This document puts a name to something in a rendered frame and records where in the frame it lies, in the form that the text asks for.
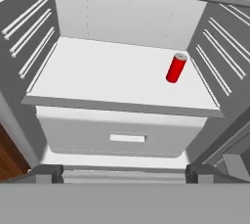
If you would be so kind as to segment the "grey fridge door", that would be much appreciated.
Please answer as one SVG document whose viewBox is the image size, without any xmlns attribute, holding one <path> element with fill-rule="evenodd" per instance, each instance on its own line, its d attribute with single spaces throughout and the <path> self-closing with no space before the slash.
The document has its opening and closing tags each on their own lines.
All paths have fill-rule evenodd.
<svg viewBox="0 0 250 224">
<path fill-rule="evenodd" d="M 250 107 L 194 163 L 215 172 L 223 164 L 229 177 L 250 183 Z"/>
</svg>

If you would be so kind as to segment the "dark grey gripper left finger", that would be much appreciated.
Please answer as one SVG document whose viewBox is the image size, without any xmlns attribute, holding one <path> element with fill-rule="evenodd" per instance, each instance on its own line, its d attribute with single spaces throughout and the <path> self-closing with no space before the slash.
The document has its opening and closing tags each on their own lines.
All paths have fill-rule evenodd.
<svg viewBox="0 0 250 224">
<path fill-rule="evenodd" d="M 28 173 L 7 180 L 8 183 L 62 184 L 61 164 L 40 164 Z"/>
</svg>

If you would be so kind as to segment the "white fridge shelf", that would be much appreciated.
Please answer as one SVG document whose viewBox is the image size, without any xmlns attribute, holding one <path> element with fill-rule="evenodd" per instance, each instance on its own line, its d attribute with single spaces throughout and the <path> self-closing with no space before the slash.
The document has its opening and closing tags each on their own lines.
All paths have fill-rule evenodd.
<svg viewBox="0 0 250 224">
<path fill-rule="evenodd" d="M 223 116 L 192 61 L 166 80 L 169 49 L 61 37 L 23 102 L 89 110 Z"/>
</svg>

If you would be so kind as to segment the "red soda can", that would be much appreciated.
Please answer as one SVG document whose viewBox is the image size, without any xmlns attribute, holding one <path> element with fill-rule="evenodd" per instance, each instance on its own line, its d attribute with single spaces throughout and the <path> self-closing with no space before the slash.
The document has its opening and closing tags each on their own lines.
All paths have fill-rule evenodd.
<svg viewBox="0 0 250 224">
<path fill-rule="evenodd" d="M 167 71 L 166 80 L 170 83 L 176 83 L 184 69 L 188 57 L 184 54 L 177 53 Z"/>
</svg>

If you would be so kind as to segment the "white fridge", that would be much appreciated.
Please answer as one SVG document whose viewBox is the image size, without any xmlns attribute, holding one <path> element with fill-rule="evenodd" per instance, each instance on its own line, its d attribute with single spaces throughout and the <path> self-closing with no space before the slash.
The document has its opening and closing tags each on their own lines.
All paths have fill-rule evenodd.
<svg viewBox="0 0 250 224">
<path fill-rule="evenodd" d="M 205 117 L 179 157 L 55 153 L 36 116 L 38 106 L 22 100 L 61 37 L 184 54 L 223 116 Z M 0 122 L 30 165 L 182 168 L 249 107 L 250 0 L 0 0 Z"/>
</svg>

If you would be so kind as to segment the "white fridge drawer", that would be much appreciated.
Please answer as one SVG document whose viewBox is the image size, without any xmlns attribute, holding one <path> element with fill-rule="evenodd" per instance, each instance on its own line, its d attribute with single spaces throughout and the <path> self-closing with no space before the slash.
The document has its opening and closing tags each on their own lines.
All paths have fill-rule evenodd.
<svg viewBox="0 0 250 224">
<path fill-rule="evenodd" d="M 204 127 L 205 117 L 36 108 L 55 153 L 127 157 L 179 157 Z"/>
</svg>

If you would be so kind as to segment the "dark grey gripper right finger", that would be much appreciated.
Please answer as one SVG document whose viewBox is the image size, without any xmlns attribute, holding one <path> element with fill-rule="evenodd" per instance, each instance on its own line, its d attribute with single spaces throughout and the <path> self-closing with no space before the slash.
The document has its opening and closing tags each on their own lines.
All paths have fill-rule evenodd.
<svg viewBox="0 0 250 224">
<path fill-rule="evenodd" d="M 210 164 L 189 164 L 185 176 L 186 182 L 193 184 L 247 184 L 246 180 L 226 175 Z"/>
</svg>

